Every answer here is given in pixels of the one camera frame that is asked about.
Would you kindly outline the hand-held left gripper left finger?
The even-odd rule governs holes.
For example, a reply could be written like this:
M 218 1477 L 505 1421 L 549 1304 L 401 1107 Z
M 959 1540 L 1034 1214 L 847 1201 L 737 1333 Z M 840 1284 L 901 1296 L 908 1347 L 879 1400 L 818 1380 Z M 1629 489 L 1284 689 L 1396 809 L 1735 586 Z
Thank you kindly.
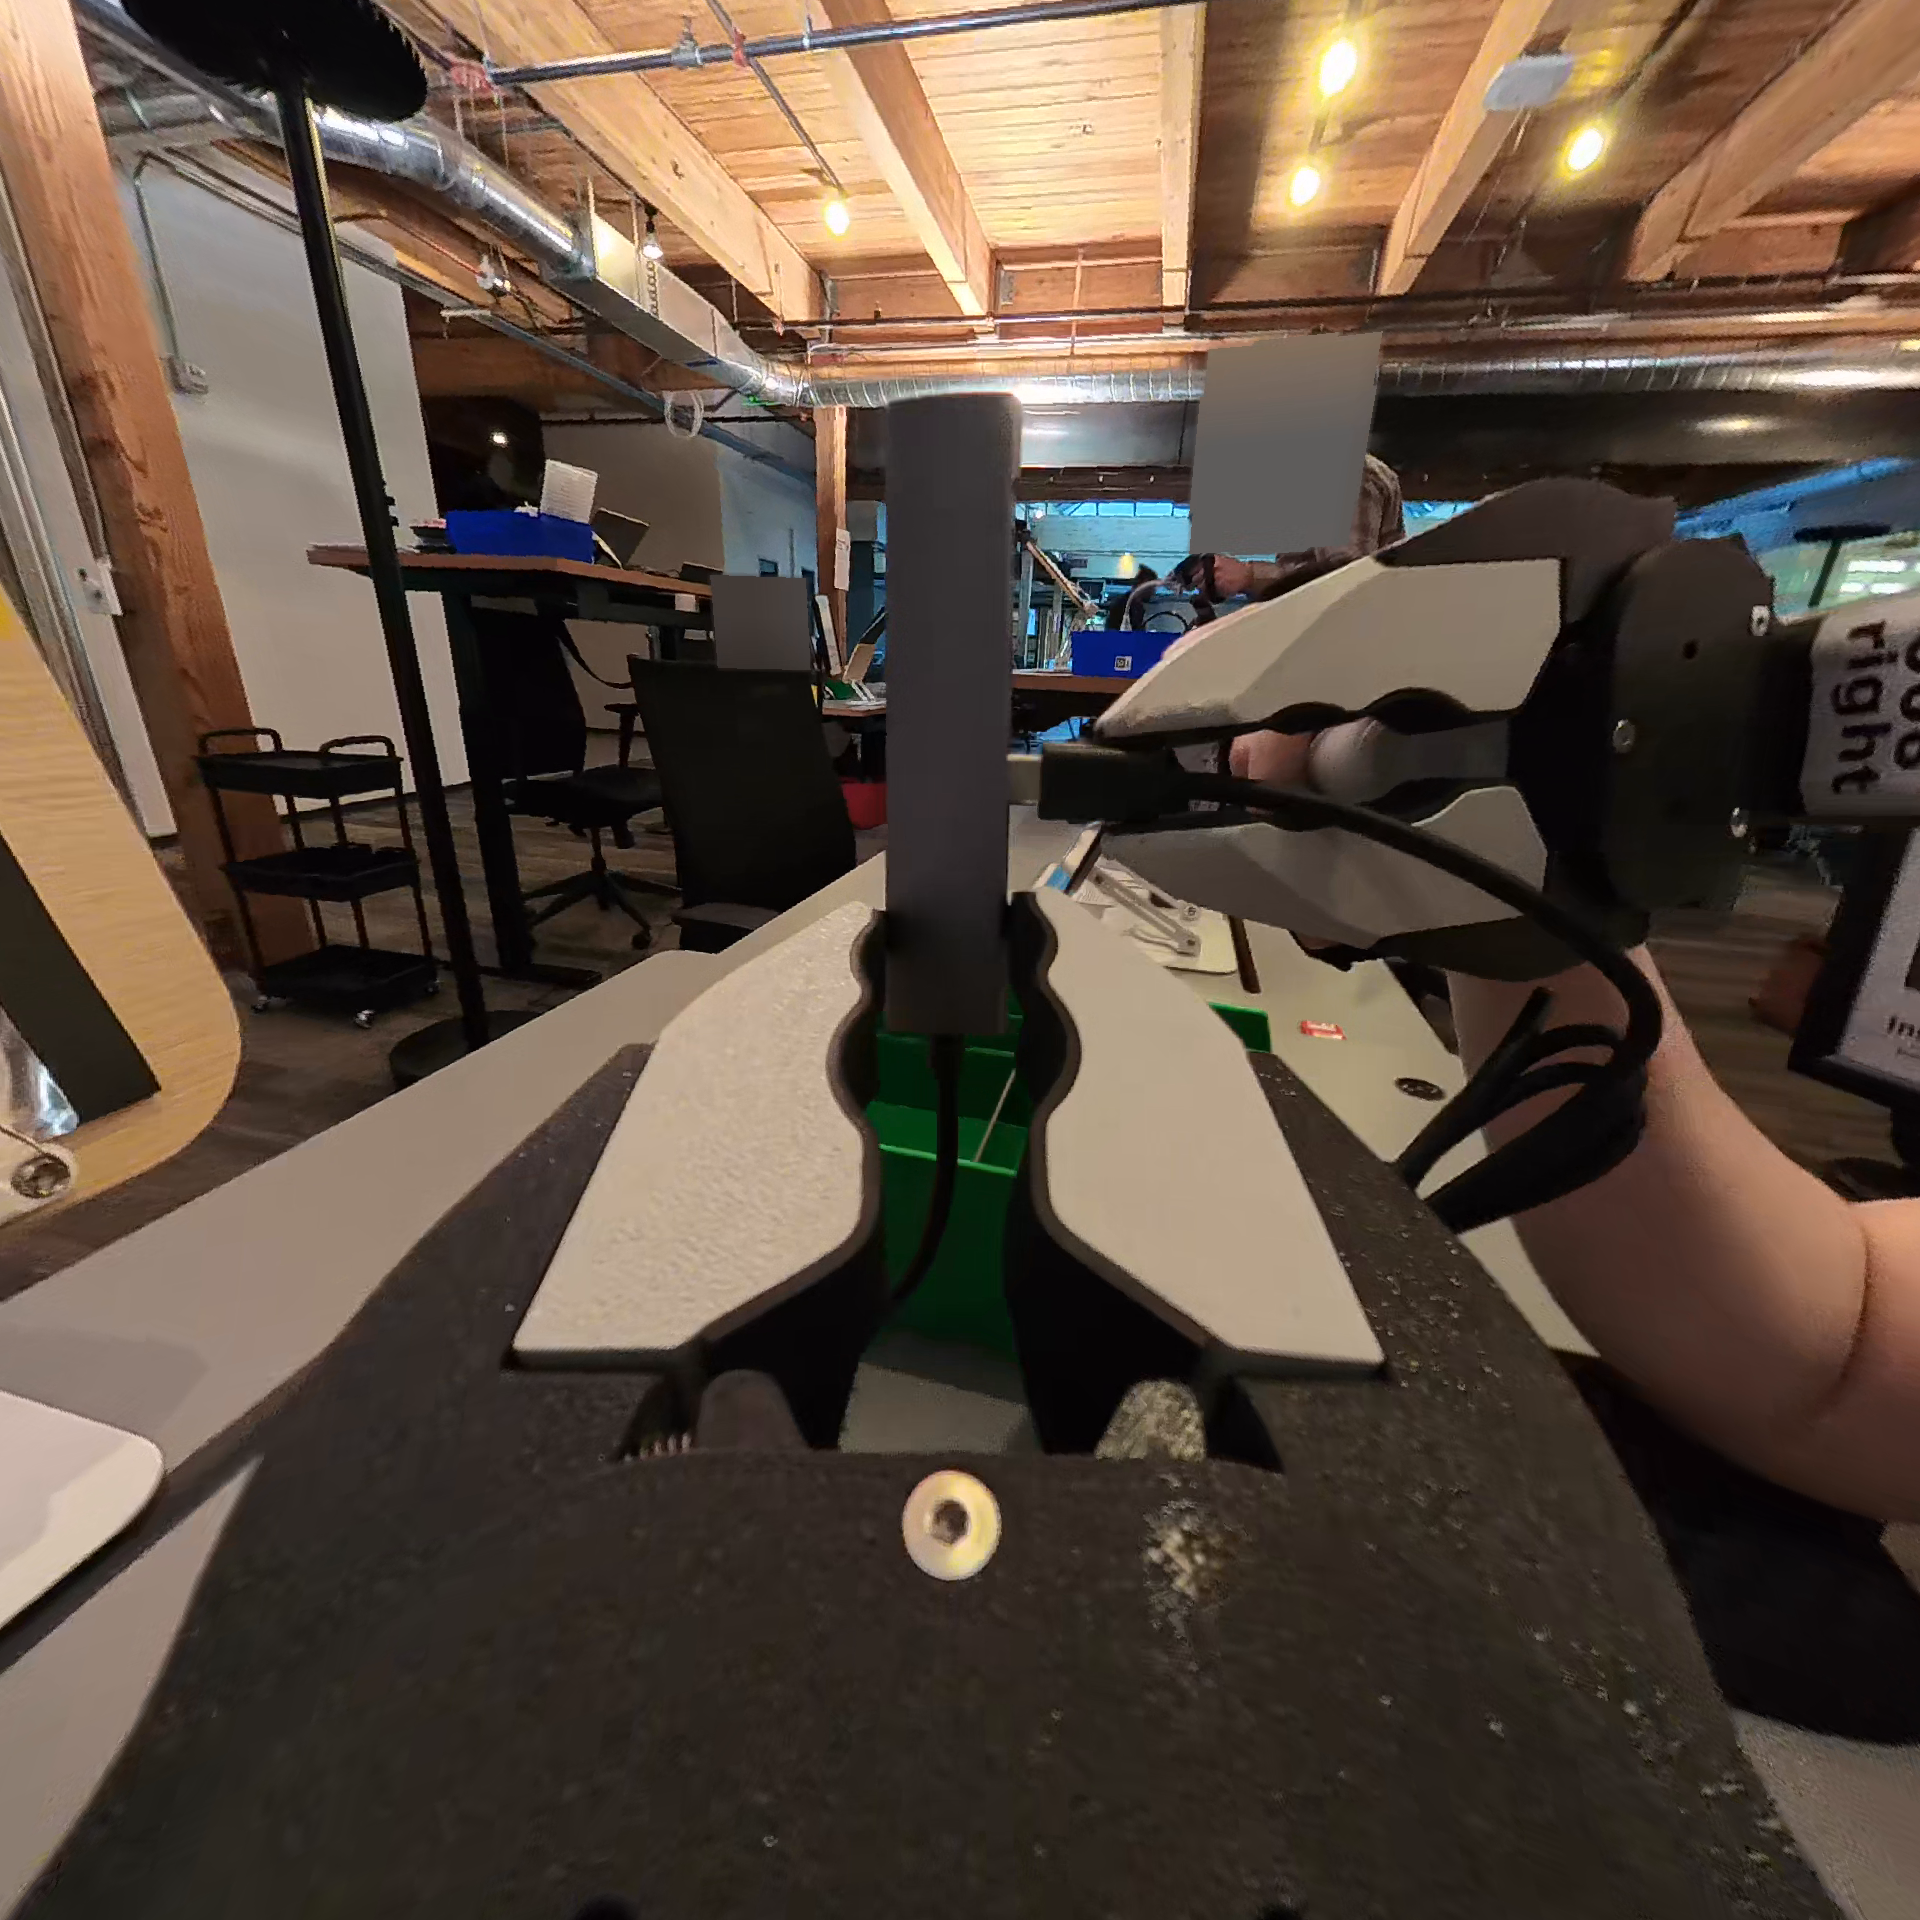
M 687 1367 L 834 1296 L 879 1319 L 879 961 L 880 917 L 834 904 L 652 1034 L 517 1319 L 517 1367 Z

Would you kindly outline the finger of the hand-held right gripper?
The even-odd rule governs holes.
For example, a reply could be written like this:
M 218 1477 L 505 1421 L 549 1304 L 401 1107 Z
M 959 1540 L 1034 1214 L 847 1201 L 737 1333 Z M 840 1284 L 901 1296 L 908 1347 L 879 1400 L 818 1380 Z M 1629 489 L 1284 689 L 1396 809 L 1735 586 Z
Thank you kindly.
M 1230 607 L 1166 651 L 1105 715 L 1105 747 L 1270 731 L 1280 715 L 1370 715 L 1444 701 L 1521 706 L 1563 632 L 1563 566 L 1381 566 L 1358 554 L 1280 604 Z
M 1096 820 L 1096 843 L 1166 897 L 1266 920 L 1304 941 L 1549 955 L 1549 928 L 1506 897 L 1360 828 L 1284 828 L 1270 809 L 1246 809 L 1246 790 L 1187 799 L 1159 820 Z

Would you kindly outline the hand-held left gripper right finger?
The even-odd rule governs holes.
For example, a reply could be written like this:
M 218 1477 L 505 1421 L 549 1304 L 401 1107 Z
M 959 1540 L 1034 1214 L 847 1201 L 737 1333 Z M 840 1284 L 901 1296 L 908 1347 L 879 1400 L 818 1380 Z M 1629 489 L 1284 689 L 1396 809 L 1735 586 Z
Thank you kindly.
M 1246 1046 L 1069 892 L 1016 892 L 1008 941 L 1034 1226 L 1230 1373 L 1381 1373 Z

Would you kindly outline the person's right forearm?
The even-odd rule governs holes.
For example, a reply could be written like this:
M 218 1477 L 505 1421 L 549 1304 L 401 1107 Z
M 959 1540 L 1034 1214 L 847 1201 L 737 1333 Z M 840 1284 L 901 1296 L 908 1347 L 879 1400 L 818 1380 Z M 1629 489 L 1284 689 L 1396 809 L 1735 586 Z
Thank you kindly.
M 1920 1523 L 1920 1201 L 1843 1201 L 1709 1072 L 1659 1001 L 1640 1152 L 1519 1214 L 1573 1323 L 1672 1421 L 1804 1502 Z

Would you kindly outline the black framed sign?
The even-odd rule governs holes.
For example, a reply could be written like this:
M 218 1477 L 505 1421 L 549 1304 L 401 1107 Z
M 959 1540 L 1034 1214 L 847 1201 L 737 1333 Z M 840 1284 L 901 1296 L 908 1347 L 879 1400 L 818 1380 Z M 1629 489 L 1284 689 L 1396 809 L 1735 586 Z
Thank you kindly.
M 1920 828 L 1859 828 L 1794 1072 L 1920 1111 Z

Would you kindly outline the black rolling cart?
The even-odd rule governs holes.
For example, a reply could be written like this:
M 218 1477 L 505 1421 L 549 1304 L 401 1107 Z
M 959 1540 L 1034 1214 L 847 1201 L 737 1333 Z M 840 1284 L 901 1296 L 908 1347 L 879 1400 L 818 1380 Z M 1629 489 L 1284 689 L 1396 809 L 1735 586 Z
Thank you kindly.
M 196 775 L 210 790 L 210 828 L 225 853 L 218 877 L 253 941 L 253 1010 L 307 1006 L 371 1029 L 379 1010 L 445 989 L 398 735 L 344 731 L 320 747 L 283 747 L 283 731 L 209 731 Z M 327 839 L 307 839 L 307 815 L 292 815 L 292 853 L 239 853 L 225 799 L 320 799 Z M 362 897 L 387 892 L 401 892 L 421 917 L 408 955 L 371 941 L 362 928 Z M 312 955 L 269 961 L 253 920 L 257 897 L 294 897 Z

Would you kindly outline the wooden desk with black legs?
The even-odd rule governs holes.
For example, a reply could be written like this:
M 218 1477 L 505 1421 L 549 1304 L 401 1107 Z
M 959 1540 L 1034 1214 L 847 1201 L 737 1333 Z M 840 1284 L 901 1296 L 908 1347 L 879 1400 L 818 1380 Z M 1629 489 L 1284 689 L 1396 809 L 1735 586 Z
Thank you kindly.
M 490 920 L 496 920 L 496 964 L 505 979 L 541 979 L 541 989 L 584 989 L 602 979 L 597 964 L 549 964 L 532 955 L 526 928 L 526 885 L 517 885 L 517 815 L 505 809 L 505 755 L 496 755 L 496 701 L 490 701 L 490 654 L 477 654 L 477 607 L 549 607 L 563 618 L 563 632 L 584 626 L 706 626 L 706 607 L 676 607 L 706 604 L 706 586 L 691 578 L 652 578 L 652 574 L 614 574 L 614 566 L 554 566 L 554 554 L 460 554 L 460 551 L 408 551 L 398 554 L 408 596 L 445 604 L 445 632 L 447 632 L 447 679 L 460 679 L 460 726 L 466 726 L 466 790 L 470 790 L 470 843 L 477 843 L 477 877 L 490 877 Z M 614 689 L 614 760 L 635 767 L 635 731 L 641 731 L 641 701 L 635 689 Z

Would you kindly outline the light wooden board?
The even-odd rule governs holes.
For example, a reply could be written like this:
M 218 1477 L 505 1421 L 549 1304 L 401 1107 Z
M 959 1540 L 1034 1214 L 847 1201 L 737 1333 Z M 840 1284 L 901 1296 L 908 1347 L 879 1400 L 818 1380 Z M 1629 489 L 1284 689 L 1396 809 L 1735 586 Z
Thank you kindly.
M 183 1159 L 239 1086 L 239 1001 L 92 755 L 61 679 L 0 607 L 4 828 L 4 1233 Z

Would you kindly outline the white flat device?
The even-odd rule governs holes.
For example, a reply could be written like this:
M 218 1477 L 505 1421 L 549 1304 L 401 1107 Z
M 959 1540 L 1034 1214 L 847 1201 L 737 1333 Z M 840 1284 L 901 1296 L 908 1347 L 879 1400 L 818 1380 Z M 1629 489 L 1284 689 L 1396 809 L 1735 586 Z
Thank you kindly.
M 146 1431 L 0 1396 L 0 1625 L 105 1555 L 155 1507 L 161 1467 Z

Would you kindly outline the black sprinkler pipe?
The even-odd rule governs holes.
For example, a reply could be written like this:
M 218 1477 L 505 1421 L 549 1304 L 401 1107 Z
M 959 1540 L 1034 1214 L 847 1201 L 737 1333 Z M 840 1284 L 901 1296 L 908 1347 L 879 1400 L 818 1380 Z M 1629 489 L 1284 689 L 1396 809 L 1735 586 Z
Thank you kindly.
M 879 44 L 974 41 L 974 31 L 1049 31 L 1049 20 L 1096 20 L 1096 16 L 1171 16 L 1171 4 L 1187 4 L 1187 0 L 1034 0 L 1034 4 L 959 4 L 959 16 L 847 20 L 847 31 L 782 31 L 782 41 L 706 41 L 706 44 L 676 41 L 676 44 L 650 44 L 650 56 L 563 56 L 563 58 L 517 58 L 517 70 L 477 58 L 477 78 L 505 94 L 532 94 L 532 85 L 879 56 Z

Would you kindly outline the black pole stand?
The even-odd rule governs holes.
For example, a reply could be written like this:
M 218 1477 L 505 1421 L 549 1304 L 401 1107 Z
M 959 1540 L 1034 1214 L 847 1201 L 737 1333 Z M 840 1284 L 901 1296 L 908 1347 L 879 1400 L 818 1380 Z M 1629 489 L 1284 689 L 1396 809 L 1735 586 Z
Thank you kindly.
M 398 1086 L 408 1086 L 460 1063 L 466 1050 L 496 1046 L 496 1010 L 490 1010 L 477 955 L 470 955 L 445 755 L 437 755 L 437 715 L 428 715 L 428 679 L 421 679 L 421 632 L 408 632 L 401 566 L 398 566 L 398 510 L 387 510 L 362 363 L 358 363 L 352 300 L 344 300 L 320 106 L 344 106 L 362 120 L 408 120 L 428 106 L 428 70 L 371 0 L 127 0 L 127 20 L 175 58 L 209 70 L 210 85 L 276 100 L 327 389 L 344 415 L 352 498 L 358 498 L 358 535 L 362 535 L 362 578 L 379 607 L 401 760 L 408 760 L 437 904 L 445 904 L 447 989 L 460 989 L 460 1018 L 428 1018 L 387 1050 Z

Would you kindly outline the long round ceiling duct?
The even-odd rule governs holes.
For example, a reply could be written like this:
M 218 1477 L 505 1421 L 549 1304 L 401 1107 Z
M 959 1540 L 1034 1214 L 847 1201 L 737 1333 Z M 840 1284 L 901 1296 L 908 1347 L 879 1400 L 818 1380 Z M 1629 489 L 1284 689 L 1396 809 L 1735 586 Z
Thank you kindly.
M 505 175 L 477 146 L 447 137 L 445 120 L 362 120 L 344 106 L 312 116 L 320 153 L 421 184 L 496 225 L 507 250 L 541 263 L 541 279 L 602 321 L 606 333 L 652 347 L 664 363 L 687 363 L 719 389 L 764 394 L 764 400 L 901 400 L 901 394 L 952 394 L 952 389 L 1016 389 L 1034 400 L 1198 400 L 1203 375 L 1230 361 L 1230 341 L 1203 341 L 1179 363 L 1143 361 L 1096 361 L 1069 347 L 1069 363 L 930 363 L 930 375 L 834 375 L 764 361 L 691 279 L 641 255 L 635 236 L 614 236 L 602 215 L 554 215 L 517 175 Z M 1877 347 L 1617 347 L 1617 341 L 1554 341 L 1554 347 L 1493 347 L 1493 361 L 1384 361 L 1381 347 L 1381 394 L 1659 394 L 1659 389 L 1709 389 L 1709 394 L 1911 394 L 1920 347 L 1877 341 Z

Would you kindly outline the wooden support post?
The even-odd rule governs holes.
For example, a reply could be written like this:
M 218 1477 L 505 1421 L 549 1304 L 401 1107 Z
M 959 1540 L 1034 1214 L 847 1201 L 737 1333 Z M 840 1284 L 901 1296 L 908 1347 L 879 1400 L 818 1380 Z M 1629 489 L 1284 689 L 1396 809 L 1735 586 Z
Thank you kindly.
M 253 731 L 253 701 L 71 0 L 0 4 L 0 146 L 61 394 L 105 520 L 117 632 L 183 839 L 183 885 L 210 961 L 241 964 L 241 917 L 269 961 L 294 961 L 312 955 L 307 904 L 225 892 L 218 815 L 196 775 L 196 735 Z

